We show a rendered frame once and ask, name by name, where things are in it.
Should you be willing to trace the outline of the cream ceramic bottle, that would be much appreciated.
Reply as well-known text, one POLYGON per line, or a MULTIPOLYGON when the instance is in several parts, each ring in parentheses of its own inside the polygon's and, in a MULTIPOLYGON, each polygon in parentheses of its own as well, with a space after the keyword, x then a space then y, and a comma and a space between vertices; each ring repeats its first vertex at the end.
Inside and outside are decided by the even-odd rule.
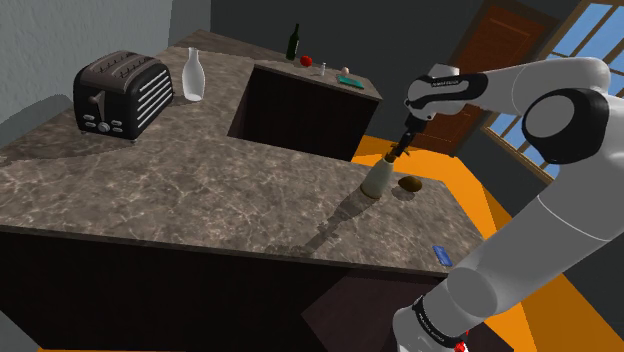
POLYGON ((369 198, 380 199, 394 170, 396 156, 386 154, 369 171, 360 185, 361 191, 369 198))

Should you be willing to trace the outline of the blue card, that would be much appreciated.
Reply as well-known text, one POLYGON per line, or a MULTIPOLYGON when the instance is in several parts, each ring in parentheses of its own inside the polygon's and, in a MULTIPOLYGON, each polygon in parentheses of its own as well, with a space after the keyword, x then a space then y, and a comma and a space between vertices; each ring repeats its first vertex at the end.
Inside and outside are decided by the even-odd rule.
POLYGON ((445 267, 452 267, 453 266, 453 262, 451 261, 448 253, 446 252, 445 248, 439 245, 434 245, 432 247, 439 263, 445 267))

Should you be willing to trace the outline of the brown wooden door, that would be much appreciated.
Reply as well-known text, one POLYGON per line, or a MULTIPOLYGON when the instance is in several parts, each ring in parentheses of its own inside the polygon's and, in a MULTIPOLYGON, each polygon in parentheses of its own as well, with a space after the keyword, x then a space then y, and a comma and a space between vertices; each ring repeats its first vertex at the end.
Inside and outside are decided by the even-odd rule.
MULTIPOLYGON (((484 0, 447 64, 461 73, 474 73, 524 63, 557 23, 517 0, 484 0)), ((411 145, 453 156, 486 115, 473 105, 456 115, 438 115, 411 145)))

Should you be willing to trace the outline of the dark green wine bottle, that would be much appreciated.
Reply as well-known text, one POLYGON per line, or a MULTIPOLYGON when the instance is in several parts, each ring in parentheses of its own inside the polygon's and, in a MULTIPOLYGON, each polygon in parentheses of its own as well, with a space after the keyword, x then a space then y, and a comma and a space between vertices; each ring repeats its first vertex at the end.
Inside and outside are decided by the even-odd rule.
POLYGON ((290 61, 293 61, 295 59, 295 57, 296 57, 296 54, 297 54, 297 49, 298 49, 299 40, 300 40, 300 38, 299 38, 299 28, 300 28, 300 24, 296 23, 294 31, 293 31, 293 33, 289 37, 288 47, 287 47, 285 58, 287 60, 290 60, 290 61))

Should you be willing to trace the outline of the dark robot stand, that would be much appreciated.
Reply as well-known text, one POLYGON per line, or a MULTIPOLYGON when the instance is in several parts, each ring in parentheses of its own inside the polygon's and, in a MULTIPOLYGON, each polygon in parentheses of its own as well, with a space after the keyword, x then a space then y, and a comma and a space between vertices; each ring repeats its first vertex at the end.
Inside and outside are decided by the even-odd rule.
POLYGON ((327 352, 398 352, 392 331, 394 313, 441 281, 422 275, 347 275, 302 317, 327 352))

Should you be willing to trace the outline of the wooden framed window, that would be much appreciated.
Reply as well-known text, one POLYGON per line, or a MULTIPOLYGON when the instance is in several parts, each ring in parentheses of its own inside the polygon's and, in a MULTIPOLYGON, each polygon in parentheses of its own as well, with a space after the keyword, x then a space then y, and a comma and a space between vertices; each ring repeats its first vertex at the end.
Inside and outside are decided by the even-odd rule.
MULTIPOLYGON (((624 98, 624 0, 580 0, 537 58, 576 56, 603 60, 611 77, 608 93, 624 98)), ((522 136, 519 116, 493 113, 482 131, 544 183, 558 175, 559 168, 540 157, 522 136)))

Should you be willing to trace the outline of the clear glass bottle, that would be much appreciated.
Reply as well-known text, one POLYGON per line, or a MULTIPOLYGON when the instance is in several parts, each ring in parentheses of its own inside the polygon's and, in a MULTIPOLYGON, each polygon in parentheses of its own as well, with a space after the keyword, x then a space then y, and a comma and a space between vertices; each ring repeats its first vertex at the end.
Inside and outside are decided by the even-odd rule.
POLYGON ((201 101, 204 96, 205 74, 199 61, 197 48, 188 48, 188 59, 182 71, 184 97, 192 102, 201 101))

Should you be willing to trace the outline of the black toaster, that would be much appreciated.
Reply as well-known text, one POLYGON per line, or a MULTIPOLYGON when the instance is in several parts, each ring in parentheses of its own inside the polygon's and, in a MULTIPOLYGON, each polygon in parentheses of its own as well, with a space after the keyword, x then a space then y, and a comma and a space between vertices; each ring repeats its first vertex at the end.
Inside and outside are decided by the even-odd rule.
POLYGON ((73 82, 73 109, 81 133, 132 142, 175 95, 169 68, 155 57, 127 50, 83 67, 73 82))

